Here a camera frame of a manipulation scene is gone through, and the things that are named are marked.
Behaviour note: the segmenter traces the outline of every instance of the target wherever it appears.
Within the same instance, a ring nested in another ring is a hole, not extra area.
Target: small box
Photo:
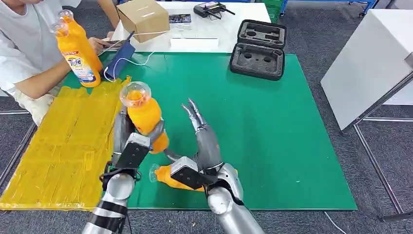
[[[169,31],[168,12],[154,0],[129,1],[117,5],[117,11],[127,31],[135,31],[135,34],[155,33],[134,36],[140,43],[163,34],[156,32]]]

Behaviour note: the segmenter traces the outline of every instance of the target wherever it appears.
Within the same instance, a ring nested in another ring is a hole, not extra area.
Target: metal table leg
[[[390,0],[390,2],[386,5],[386,9],[390,9],[393,5],[394,5],[394,2],[395,2],[396,0]]]
[[[375,1],[374,5],[372,6],[372,8],[371,8],[371,9],[374,9],[374,8],[375,8],[375,6],[377,6],[377,4],[378,4],[378,2],[379,2],[379,1],[380,1],[380,0]]]
[[[380,219],[383,222],[390,223],[390,222],[405,220],[409,218],[413,218],[413,211],[409,211],[409,212],[401,213],[401,214],[388,215]]]
[[[23,151],[24,147],[27,145],[27,143],[30,140],[30,137],[32,136],[33,132],[36,129],[35,123],[32,123],[30,125],[29,129],[27,130],[26,134],[24,135],[23,139],[21,140],[19,146],[17,147],[17,150],[13,154],[12,158],[10,159],[9,163],[6,166],[6,169],[0,176],[0,187],[3,185],[4,181],[6,180],[7,175],[9,174],[10,170],[13,168],[13,166],[16,164],[17,159],[19,158],[21,152]]]
[[[26,110],[0,111],[0,116],[3,116],[3,115],[25,115],[25,114],[30,114],[30,113]]]
[[[363,144],[364,149],[367,152],[367,155],[369,156],[369,159],[375,169],[375,172],[377,173],[381,183],[383,184],[384,188],[386,189],[387,194],[390,197],[390,200],[392,201],[392,204],[394,206],[394,208],[396,209],[396,212],[398,214],[403,213],[403,209],[401,208],[396,195],[394,194],[392,188],[390,187],[389,182],[387,181],[386,177],[384,176],[384,173],[379,165],[379,163],[377,162],[372,150],[370,149],[369,145],[367,144],[366,139],[363,136],[363,133],[361,132],[361,129],[359,128],[359,126],[357,124],[354,125],[354,129],[358,135],[358,138],[360,139],[361,143]]]
[[[376,122],[413,122],[413,118],[392,118],[392,117],[366,117],[363,121]]]
[[[288,2],[288,0],[283,0],[282,1],[281,10],[280,10],[280,17],[283,17],[285,15],[285,9],[287,8],[287,2]]]
[[[366,7],[364,8],[363,12],[359,14],[359,16],[364,16],[367,14],[367,11],[374,6],[377,1],[368,1]]]

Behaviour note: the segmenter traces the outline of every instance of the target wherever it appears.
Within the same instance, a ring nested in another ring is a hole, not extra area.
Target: clear bottle cap
[[[160,166],[158,164],[152,164],[152,167],[149,170],[149,181],[152,183],[158,182],[158,176],[156,175],[156,170],[158,170]]]
[[[151,91],[147,84],[136,81],[127,84],[119,94],[120,101],[126,107],[139,107],[151,98]]]
[[[59,18],[69,23],[73,20],[73,12],[71,10],[61,10],[59,11]]]
[[[50,32],[54,33],[56,37],[62,37],[68,35],[69,27],[63,22],[57,22],[50,26]]]

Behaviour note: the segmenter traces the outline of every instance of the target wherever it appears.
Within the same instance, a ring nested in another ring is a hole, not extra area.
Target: gray carpet
[[[382,1],[378,7],[387,2]],[[319,81],[334,61],[361,19],[362,4],[345,2],[289,2],[281,23],[288,28],[287,53],[297,54],[318,109],[337,153],[359,210],[329,212],[331,218],[348,234],[413,233],[413,221],[385,224],[378,215],[394,214],[394,209],[378,180],[353,129],[338,131],[333,113]],[[83,3],[75,10],[76,18],[88,36],[105,37],[110,24],[93,3]],[[12,105],[0,98],[3,105]],[[375,116],[412,117],[407,107],[383,107]],[[0,118],[0,169],[9,160],[29,126],[25,117]],[[413,210],[413,162],[411,160],[413,126],[409,124],[360,125],[377,160],[391,182],[405,210]],[[338,234],[323,212],[254,212],[267,233]],[[211,212],[130,211],[133,233],[185,234],[223,233]],[[0,233],[54,234],[79,233],[86,212],[22,211],[0,217]]]

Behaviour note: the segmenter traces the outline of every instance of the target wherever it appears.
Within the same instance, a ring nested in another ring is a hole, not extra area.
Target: orange detergent bottle
[[[172,187],[172,188],[193,190],[191,187],[189,187],[189,186],[187,186],[183,183],[180,183],[177,180],[172,179],[170,177],[170,171],[171,171],[171,165],[162,166],[162,167],[157,168],[154,171],[154,174],[156,176],[156,180],[159,181],[159,182],[163,182],[163,183],[167,184],[169,187]],[[203,192],[204,188],[199,188],[195,191]]]
[[[143,82],[131,82],[120,92],[120,100],[128,108],[128,114],[137,130],[148,135],[161,120],[161,108],[158,102],[152,98],[150,88]],[[164,131],[160,137],[152,143],[151,154],[164,151],[169,145],[169,139]]]
[[[90,66],[97,71],[102,70],[102,62],[89,44],[88,38],[86,37],[86,31],[73,18],[73,12],[70,10],[61,10],[58,16],[69,26],[69,34],[76,37],[79,43],[84,47],[83,50],[87,52],[86,56],[88,57],[87,60],[89,61]]]
[[[100,84],[97,69],[90,65],[89,51],[84,49],[81,41],[69,34],[68,25],[63,22],[54,23],[51,31],[55,34],[57,46],[70,65],[73,73],[85,87],[96,87]]]

